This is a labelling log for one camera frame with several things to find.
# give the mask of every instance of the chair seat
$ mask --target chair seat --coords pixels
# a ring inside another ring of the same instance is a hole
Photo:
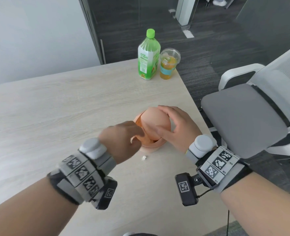
[[[248,84],[206,95],[201,106],[228,147],[242,158],[256,155],[288,133],[275,110]]]

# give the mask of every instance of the plastic cup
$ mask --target plastic cup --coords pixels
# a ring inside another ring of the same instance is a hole
[[[160,77],[162,79],[170,79],[172,71],[181,60],[179,51],[173,48],[167,48],[160,54]]]

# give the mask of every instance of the white shoe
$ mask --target white shoe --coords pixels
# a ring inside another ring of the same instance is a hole
[[[224,0],[224,1],[216,1],[216,0],[213,0],[213,4],[215,6],[224,7],[227,4],[227,2],[226,2],[226,0]]]

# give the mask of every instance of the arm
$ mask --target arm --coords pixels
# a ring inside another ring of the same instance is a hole
[[[260,175],[249,174],[220,196],[249,235],[290,235],[290,194]]]
[[[159,106],[174,121],[169,132],[154,130],[185,153],[195,138],[202,134],[189,115],[177,107]],[[290,194],[265,178],[251,173],[220,194],[237,221],[249,235],[290,235]]]
[[[143,130],[128,121],[108,127],[99,135],[117,164],[133,156],[141,147],[134,135]],[[55,236],[59,235],[78,206],[61,196],[42,178],[25,190],[0,204],[0,236]]]

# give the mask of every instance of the qr code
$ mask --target qr code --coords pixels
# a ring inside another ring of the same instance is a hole
[[[190,191],[189,184],[187,183],[187,181],[183,181],[183,182],[180,182],[178,184],[179,184],[179,188],[180,188],[181,193]]]
[[[64,160],[63,160],[63,162],[67,162],[69,159],[71,159],[73,157],[73,155],[70,155],[70,156],[68,156],[67,158],[65,158]]]
[[[215,176],[218,174],[218,170],[212,166],[209,166],[205,173],[210,177],[210,178],[215,178]]]
[[[223,159],[225,159],[226,161],[229,161],[232,157],[232,155],[230,155],[228,152],[226,151],[222,151],[219,156],[221,156]]]
[[[74,169],[81,164],[81,161],[75,157],[74,159],[72,159],[70,162],[66,164],[69,168]]]
[[[219,157],[216,157],[216,159],[213,161],[213,165],[216,166],[219,170],[221,170],[226,165],[226,162],[220,159]]]
[[[112,196],[113,196],[114,191],[115,191],[114,189],[109,188],[109,189],[107,190],[106,194],[105,194],[105,198],[109,198],[109,199],[111,199]]]
[[[84,179],[89,174],[90,174],[90,172],[87,170],[87,168],[85,166],[82,166],[78,170],[75,171],[75,175],[80,180]]]
[[[83,186],[86,188],[87,191],[89,191],[95,184],[95,179],[90,176],[87,178],[87,180],[84,181]]]
[[[99,192],[99,186],[98,185],[95,185],[91,191],[89,191],[89,195],[91,197],[94,197],[97,193]]]

